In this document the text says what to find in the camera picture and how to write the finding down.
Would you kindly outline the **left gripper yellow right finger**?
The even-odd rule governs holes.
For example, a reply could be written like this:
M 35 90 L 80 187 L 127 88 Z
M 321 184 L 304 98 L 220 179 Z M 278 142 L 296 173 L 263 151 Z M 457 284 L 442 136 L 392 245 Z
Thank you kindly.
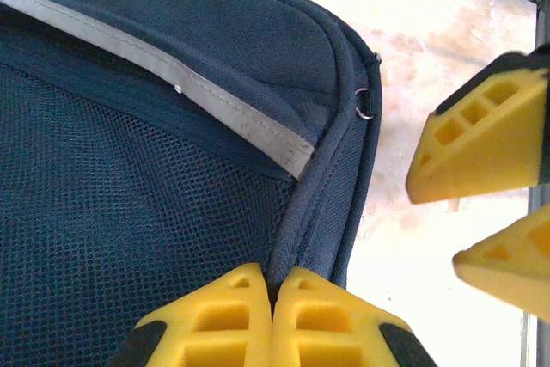
M 282 283 L 272 367 L 437 367 L 401 318 L 301 267 Z

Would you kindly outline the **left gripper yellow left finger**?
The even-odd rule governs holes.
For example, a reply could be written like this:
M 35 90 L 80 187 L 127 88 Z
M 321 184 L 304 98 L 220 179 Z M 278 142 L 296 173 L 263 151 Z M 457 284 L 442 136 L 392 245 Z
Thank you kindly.
M 272 311 L 257 263 L 143 317 L 107 367 L 270 367 Z

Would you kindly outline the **navy blue backpack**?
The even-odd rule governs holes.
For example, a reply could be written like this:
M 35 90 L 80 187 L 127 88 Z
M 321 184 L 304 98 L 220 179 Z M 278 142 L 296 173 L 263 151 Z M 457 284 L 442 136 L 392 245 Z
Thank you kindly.
M 247 263 L 344 285 L 380 63 L 309 0 L 0 0 L 0 367 L 103 366 Z

